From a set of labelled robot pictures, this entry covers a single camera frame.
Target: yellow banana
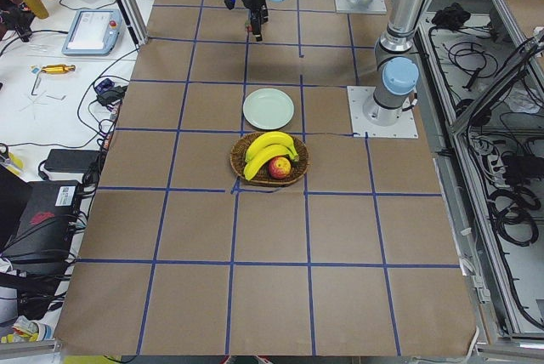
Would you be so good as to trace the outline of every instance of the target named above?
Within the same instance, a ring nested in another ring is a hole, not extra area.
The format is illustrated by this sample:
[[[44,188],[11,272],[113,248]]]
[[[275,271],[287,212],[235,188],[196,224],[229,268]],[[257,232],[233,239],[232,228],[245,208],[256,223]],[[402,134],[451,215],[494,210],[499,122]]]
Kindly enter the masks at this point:
[[[277,156],[288,156],[289,149],[284,145],[267,145],[244,167],[244,177],[249,181],[266,162]]]
[[[292,162],[298,161],[298,153],[292,137],[280,131],[266,132],[258,136],[246,150],[246,162],[250,162],[262,149],[269,145],[284,145],[289,152],[287,155]]]

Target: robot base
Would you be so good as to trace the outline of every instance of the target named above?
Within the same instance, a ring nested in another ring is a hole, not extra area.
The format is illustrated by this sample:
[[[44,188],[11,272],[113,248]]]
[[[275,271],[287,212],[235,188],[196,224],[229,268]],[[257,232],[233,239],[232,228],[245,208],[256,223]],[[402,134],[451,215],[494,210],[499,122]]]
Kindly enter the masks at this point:
[[[385,15],[388,10],[383,0],[371,0],[369,3],[350,3],[348,0],[334,0],[337,13]]]
[[[349,113],[351,129],[358,137],[385,137],[392,139],[417,139],[417,128],[411,111],[403,111],[399,120],[392,126],[378,126],[363,114],[363,104],[374,93],[374,87],[348,86]],[[403,107],[410,102],[406,99]]]

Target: plate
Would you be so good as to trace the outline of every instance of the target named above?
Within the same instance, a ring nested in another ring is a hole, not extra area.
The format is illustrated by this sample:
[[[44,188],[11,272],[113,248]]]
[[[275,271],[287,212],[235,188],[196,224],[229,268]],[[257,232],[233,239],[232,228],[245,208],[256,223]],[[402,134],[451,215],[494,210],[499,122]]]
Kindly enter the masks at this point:
[[[244,100],[244,117],[254,127],[275,130],[289,123],[295,113],[291,98],[279,89],[258,89]]]

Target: wicker basket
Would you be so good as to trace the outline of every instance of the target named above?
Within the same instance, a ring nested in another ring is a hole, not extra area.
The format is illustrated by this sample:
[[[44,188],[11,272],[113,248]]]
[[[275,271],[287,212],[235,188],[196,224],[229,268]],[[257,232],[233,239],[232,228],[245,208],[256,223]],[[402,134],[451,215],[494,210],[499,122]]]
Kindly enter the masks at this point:
[[[257,175],[253,177],[251,181],[244,178],[244,167],[246,166],[246,150],[249,145],[264,132],[256,132],[246,134],[232,147],[230,151],[230,165],[235,171],[236,175],[240,177],[242,181],[251,185],[262,185],[268,187],[284,187],[291,185],[299,181],[308,170],[309,156],[306,145],[296,137],[292,136],[295,143],[295,149],[297,149],[299,160],[298,162],[291,162],[291,173],[284,179],[273,179],[270,177],[267,164],[258,170]]]

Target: apple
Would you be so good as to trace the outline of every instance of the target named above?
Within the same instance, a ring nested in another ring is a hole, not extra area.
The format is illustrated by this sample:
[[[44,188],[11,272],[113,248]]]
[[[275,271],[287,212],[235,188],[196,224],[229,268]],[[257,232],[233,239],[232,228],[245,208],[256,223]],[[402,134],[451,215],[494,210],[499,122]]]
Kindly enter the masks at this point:
[[[278,156],[269,161],[269,173],[273,179],[284,179],[291,173],[289,159]]]

